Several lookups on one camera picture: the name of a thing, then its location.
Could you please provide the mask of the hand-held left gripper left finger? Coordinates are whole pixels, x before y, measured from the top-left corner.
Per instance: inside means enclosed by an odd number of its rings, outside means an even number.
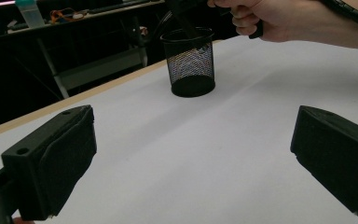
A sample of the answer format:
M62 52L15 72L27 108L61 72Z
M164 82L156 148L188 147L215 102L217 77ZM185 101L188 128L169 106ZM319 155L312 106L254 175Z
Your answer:
M2 155L5 207L25 220L58 215L97 152L93 109L61 112Z

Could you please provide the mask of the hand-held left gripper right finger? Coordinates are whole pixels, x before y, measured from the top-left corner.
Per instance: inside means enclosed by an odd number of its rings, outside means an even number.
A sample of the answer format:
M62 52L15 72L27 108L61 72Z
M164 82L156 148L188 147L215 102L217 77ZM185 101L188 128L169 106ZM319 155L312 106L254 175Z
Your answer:
M290 150L305 169L358 216L358 124L302 105Z

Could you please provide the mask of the black mesh pen cup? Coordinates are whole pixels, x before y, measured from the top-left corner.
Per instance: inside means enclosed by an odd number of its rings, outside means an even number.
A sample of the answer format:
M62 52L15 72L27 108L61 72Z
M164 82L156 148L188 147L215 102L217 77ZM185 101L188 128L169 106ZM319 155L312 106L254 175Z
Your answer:
M213 31L197 27L196 32L195 37L189 37L183 29L178 29L160 37L171 91L179 97L199 97L215 88Z

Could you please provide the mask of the wooden table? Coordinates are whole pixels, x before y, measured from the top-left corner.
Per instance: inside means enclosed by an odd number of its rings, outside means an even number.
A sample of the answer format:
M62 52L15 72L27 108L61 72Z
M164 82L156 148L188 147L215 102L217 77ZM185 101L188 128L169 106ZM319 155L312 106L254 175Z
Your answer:
M61 112L91 105L97 139L124 145L149 145L198 125L196 118L213 109L214 92L195 101L172 95L164 61L104 83L56 104L0 125L0 151L14 145Z

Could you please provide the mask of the white-legged desk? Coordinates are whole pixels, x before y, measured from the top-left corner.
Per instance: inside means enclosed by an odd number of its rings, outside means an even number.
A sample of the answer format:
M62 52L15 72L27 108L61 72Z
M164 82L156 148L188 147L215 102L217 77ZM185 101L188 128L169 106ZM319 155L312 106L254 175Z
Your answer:
M0 7L0 49L21 73L68 91L147 65L141 20L164 0L36 0L45 25L31 29L17 6Z

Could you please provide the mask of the white table sheet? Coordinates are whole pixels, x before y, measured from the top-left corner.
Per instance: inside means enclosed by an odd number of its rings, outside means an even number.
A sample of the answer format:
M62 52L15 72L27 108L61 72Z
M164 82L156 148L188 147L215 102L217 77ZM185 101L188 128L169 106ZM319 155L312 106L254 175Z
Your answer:
M358 123L358 49L236 36L213 47L213 109L149 145L103 144L40 224L358 224L290 150L298 109Z

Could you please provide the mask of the clear plastic bottle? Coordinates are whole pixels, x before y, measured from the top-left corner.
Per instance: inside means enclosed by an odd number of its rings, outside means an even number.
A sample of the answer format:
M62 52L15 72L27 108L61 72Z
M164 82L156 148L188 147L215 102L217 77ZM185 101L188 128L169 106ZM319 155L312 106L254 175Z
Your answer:
M29 28L40 28L45 25L35 0L15 0L15 5Z

